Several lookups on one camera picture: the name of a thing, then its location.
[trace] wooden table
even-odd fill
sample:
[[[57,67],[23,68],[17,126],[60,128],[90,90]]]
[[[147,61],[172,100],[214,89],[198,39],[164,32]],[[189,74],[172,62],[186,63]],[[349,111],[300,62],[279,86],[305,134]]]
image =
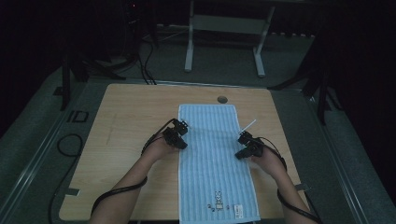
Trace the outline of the wooden table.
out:
[[[288,142],[268,90],[111,84],[70,184],[70,189],[79,189],[79,195],[65,196],[60,218],[88,220],[96,198],[124,176],[153,133],[169,119],[177,119],[180,104],[219,104],[219,96],[227,97],[227,104],[235,105],[241,127],[257,120],[248,131],[276,145],[286,160],[291,179],[299,184]],[[178,153],[168,155],[152,167],[131,219],[178,220],[177,167]],[[256,164],[250,163],[250,167],[261,217],[283,217],[275,181]]]

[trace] metal frame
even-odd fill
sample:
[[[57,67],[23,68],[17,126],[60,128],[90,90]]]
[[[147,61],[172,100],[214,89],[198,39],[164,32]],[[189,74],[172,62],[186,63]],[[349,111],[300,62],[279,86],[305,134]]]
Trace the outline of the metal frame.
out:
[[[190,24],[189,24],[189,44],[187,46],[186,63],[184,70],[192,70],[192,58],[194,52],[193,32],[194,30],[208,30],[232,32],[241,34],[260,35],[261,39],[257,47],[253,48],[254,61],[256,63],[257,75],[264,77],[264,66],[262,65],[262,46],[268,34],[268,28],[274,15],[275,7],[271,7],[266,20],[228,18],[206,15],[194,15],[194,1],[190,0]]]

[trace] towel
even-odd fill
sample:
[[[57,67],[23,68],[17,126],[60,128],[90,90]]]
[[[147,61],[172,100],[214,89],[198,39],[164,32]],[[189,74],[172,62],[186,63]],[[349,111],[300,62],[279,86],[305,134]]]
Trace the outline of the towel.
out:
[[[260,220],[248,162],[235,153],[240,127],[234,105],[180,105],[189,125],[179,152],[180,223],[242,223]]]

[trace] forearm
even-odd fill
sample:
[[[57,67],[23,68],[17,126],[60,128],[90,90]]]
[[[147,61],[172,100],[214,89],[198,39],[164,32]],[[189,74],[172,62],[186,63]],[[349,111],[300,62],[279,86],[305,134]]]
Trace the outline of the forearm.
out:
[[[292,206],[299,208],[307,213],[310,213],[308,207],[300,197],[290,177],[285,173],[276,178],[276,184],[278,186],[279,193],[285,199],[285,201]],[[304,217],[282,204],[283,213],[285,216],[286,223],[317,223],[307,217]]]
[[[141,183],[147,176],[152,163],[141,157],[113,189]],[[90,223],[128,223],[139,192],[140,189],[135,189],[103,199],[94,210]]]

